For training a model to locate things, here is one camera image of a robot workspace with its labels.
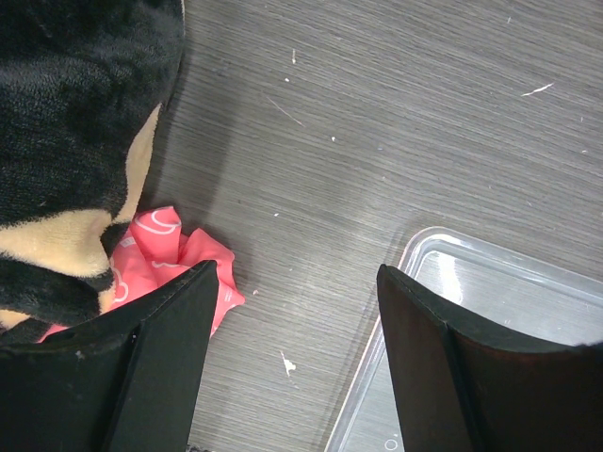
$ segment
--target wood grain surface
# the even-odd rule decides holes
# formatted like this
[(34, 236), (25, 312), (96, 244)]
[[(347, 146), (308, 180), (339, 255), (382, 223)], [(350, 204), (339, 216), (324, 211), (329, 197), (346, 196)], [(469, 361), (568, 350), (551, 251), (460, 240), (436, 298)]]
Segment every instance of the wood grain surface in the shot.
[(247, 296), (192, 443), (321, 450), (425, 227), (603, 279), (601, 0), (188, 0), (187, 39), (142, 207), (229, 246)]

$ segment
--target clear plastic tray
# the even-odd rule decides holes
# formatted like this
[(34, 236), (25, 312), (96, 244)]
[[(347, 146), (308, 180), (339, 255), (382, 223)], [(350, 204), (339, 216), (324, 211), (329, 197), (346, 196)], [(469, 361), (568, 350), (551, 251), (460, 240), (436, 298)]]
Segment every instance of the clear plastic tray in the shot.
[[(501, 325), (560, 344), (603, 340), (603, 283), (444, 228), (409, 242), (399, 268)], [(404, 450), (380, 320), (325, 452)]]

